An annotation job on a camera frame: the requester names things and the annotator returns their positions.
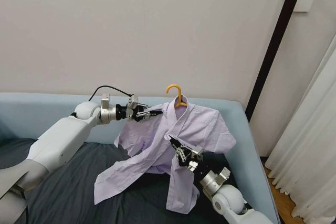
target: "yellow hanger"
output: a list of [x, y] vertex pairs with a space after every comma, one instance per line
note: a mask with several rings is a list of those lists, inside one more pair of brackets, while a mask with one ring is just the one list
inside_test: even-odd
[[171, 84], [171, 85], [169, 85], [167, 88], [166, 88], [166, 93], [168, 94], [168, 92], [169, 92], [169, 89], [170, 88], [172, 88], [172, 87], [176, 87], [179, 91], [179, 95], [178, 95], [178, 103], [175, 105], [175, 107], [178, 107], [178, 106], [180, 106], [180, 105], [182, 105], [182, 106], [185, 106], [185, 107], [187, 107], [188, 105], [186, 104], [186, 103], [184, 103], [184, 102], [182, 102], [182, 99], [181, 99], [181, 87], [179, 86], [179, 85], [177, 85], [177, 84]]

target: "black cable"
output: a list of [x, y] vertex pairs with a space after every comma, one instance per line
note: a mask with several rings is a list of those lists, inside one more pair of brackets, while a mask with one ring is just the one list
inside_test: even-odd
[[[23, 199], [26, 201], [26, 203], [27, 203], [27, 199], [26, 199], [25, 193], [24, 193], [23, 191], [21, 191], [21, 196], [22, 196], [22, 198], [23, 198]], [[29, 210], [28, 210], [28, 203], [27, 203], [25, 212], [26, 212], [26, 224], [29, 224]]]
[[108, 86], [108, 85], [103, 85], [103, 86], [97, 87], [97, 89], [95, 90], [95, 92], [94, 92], [94, 93], [92, 94], [92, 96], [90, 97], [89, 101], [91, 101], [91, 99], [95, 96], [95, 94], [97, 93], [97, 91], [98, 91], [99, 89], [101, 89], [101, 88], [110, 88], [110, 89], [114, 89], [114, 90], [117, 90], [117, 91], [119, 91], [119, 92], [121, 92], [121, 93], [123, 93], [123, 94], [125, 94], [125, 95], [127, 95], [127, 96], [129, 96], [129, 97], [132, 96], [131, 94], [127, 94], [126, 92], [124, 92], [124, 91], [122, 91], [122, 90], [120, 90], [120, 89], [117, 89], [117, 88], [115, 88], [115, 87]]

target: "shirt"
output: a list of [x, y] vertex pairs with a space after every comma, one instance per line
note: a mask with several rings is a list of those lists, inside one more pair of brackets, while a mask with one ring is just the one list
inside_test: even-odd
[[98, 175], [95, 205], [121, 193], [148, 172], [170, 174], [167, 210], [187, 214], [195, 206], [200, 192], [193, 185], [194, 174], [179, 166], [170, 136], [190, 147], [199, 145], [215, 153], [226, 153], [236, 141], [217, 110], [188, 102], [187, 107], [175, 108], [175, 103], [176, 98], [148, 109], [161, 110], [163, 114], [126, 123], [115, 145], [121, 144], [131, 158], [116, 162]]

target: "bed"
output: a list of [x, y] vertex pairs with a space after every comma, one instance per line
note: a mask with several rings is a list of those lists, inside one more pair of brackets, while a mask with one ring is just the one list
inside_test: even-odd
[[[87, 101], [85, 95], [0, 93], [0, 168], [23, 160], [30, 145], [57, 120]], [[155, 105], [171, 98], [140, 97]], [[100, 103], [100, 98], [93, 101]], [[126, 97], [111, 103], [126, 104]], [[190, 99], [190, 102], [220, 111], [237, 144], [216, 164], [230, 166], [232, 178], [244, 198], [273, 223], [280, 223], [270, 188], [257, 154], [243, 108], [239, 102]], [[201, 194], [188, 215], [165, 210], [168, 175], [144, 174], [123, 193], [93, 205], [96, 176], [115, 161], [128, 158], [112, 145], [125, 120], [96, 126], [71, 161], [58, 169], [38, 188], [27, 193], [29, 223], [225, 223]], [[24, 223], [23, 215], [18, 223]]]

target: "gray bed sheet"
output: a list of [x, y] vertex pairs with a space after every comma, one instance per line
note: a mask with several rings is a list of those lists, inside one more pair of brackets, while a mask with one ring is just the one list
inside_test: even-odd
[[[0, 142], [0, 169], [24, 160], [34, 141]], [[114, 145], [84, 143], [68, 164], [26, 193], [29, 223], [227, 223], [203, 193], [188, 215], [166, 210], [167, 174], [144, 174], [123, 193], [95, 206], [93, 185], [97, 175], [127, 158], [126, 151]], [[210, 162], [215, 170], [228, 167], [223, 155], [210, 158]], [[229, 183], [234, 185], [234, 178]], [[24, 213], [17, 223], [25, 223]]]

